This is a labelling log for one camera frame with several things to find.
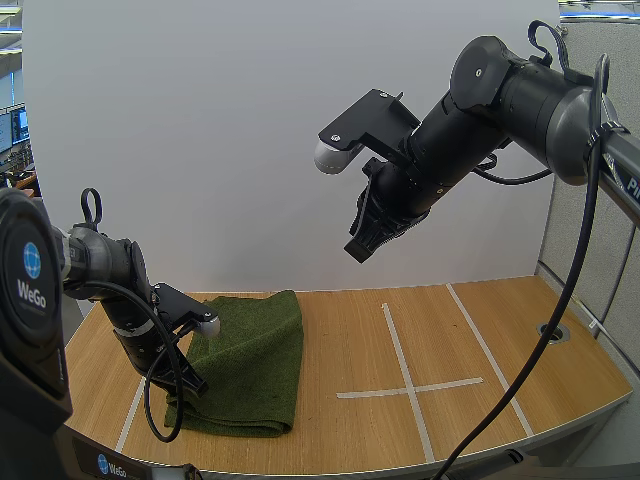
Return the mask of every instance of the white backdrop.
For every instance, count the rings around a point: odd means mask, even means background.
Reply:
[[[45,204],[142,246],[152,282],[187,291],[427,285],[532,274],[551,178],[469,175],[365,264],[343,246],[366,186],[363,152],[316,170],[318,132],[371,88],[420,118],[478,35],[528,57],[527,26],[555,0],[29,0],[25,99]],[[551,47],[551,37],[543,41]],[[541,169],[511,146],[498,174]]]

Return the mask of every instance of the green towel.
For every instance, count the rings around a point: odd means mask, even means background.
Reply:
[[[266,299],[218,297],[220,335],[194,335],[187,360],[209,384],[185,391],[183,428],[215,435],[277,437],[293,427],[302,361],[302,314],[290,290]],[[167,397],[165,426],[175,425]]]

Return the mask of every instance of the computer screen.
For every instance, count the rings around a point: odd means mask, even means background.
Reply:
[[[11,148],[11,114],[0,115],[0,153]]]
[[[29,124],[27,123],[27,112],[24,107],[11,112],[11,124],[13,125],[14,145],[29,138]]]

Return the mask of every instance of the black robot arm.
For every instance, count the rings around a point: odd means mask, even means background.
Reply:
[[[530,29],[536,47],[539,25],[532,24],[533,35]],[[364,146],[385,160],[371,158],[363,168],[369,182],[357,202],[349,254],[364,262],[512,141],[564,182],[586,182],[586,158],[596,138],[589,125],[593,80],[569,69],[562,49],[563,73],[550,69],[550,55],[538,48],[544,58],[525,60],[497,37],[476,38],[456,60],[449,91],[422,122],[400,103],[401,95],[371,90],[320,132],[315,162],[324,173],[340,173]],[[640,204],[633,197],[640,185],[640,143],[617,123],[606,97],[598,108],[608,125],[600,132],[608,140],[603,152],[611,159],[601,183],[638,222]]]
[[[88,206],[88,194],[95,201],[95,218]],[[65,295],[77,299],[100,301],[113,324],[113,333],[122,344],[133,367],[146,375],[164,347],[163,340],[149,316],[129,299],[111,290],[87,288],[88,282],[119,285],[143,300],[156,312],[170,338],[174,330],[192,323],[207,336],[215,336],[220,324],[217,312],[166,284],[151,286],[144,258],[137,242],[112,240],[98,232],[102,219],[102,203],[98,192],[87,188],[82,192],[81,206],[85,221],[75,224],[69,233],[52,227]],[[184,387],[197,396],[207,390],[184,355],[178,350]],[[151,381],[172,395],[176,380],[167,356],[154,369]]]

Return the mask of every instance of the wooden tabletop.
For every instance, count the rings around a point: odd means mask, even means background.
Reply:
[[[134,458],[223,472],[340,473],[442,460],[508,388],[557,301],[538,277],[297,297],[305,337],[290,433],[237,438],[182,430],[170,444],[156,440],[140,376],[99,305],[67,346],[68,425]],[[631,393],[582,324],[570,313],[563,324],[570,339],[547,348],[515,401],[465,454],[562,432]],[[180,348],[186,352],[189,342]],[[161,424],[164,392],[153,387],[151,397]]]
[[[29,175],[27,178],[23,178],[22,180],[18,180],[16,182],[15,187],[17,189],[23,189],[27,185],[30,185],[31,183],[33,183],[37,178],[38,178],[38,175],[36,174],[36,172],[33,172],[33,174]]]

